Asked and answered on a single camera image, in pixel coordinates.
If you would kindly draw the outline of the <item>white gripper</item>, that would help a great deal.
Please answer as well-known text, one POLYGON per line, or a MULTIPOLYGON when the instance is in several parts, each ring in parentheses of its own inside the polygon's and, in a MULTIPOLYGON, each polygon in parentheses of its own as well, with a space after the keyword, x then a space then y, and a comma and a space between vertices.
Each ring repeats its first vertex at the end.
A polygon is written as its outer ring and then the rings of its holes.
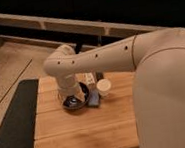
POLYGON ((66 101, 66 99, 69 96, 74 96, 77 99, 80 99, 82 102, 85 101, 85 96, 82 91, 82 88, 80 88, 79 82, 76 81, 75 84, 65 87, 59 87, 59 96, 62 101, 66 101))

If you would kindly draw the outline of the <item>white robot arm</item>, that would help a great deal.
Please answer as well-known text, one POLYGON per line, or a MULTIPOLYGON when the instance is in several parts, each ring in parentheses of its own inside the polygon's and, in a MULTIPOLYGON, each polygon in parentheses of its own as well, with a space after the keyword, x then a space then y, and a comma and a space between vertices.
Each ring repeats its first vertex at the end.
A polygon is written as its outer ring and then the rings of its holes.
POLYGON ((80 54, 64 44, 44 61, 44 71, 65 95, 79 89, 76 73, 133 71, 139 147, 185 148, 185 28, 134 35, 80 54))

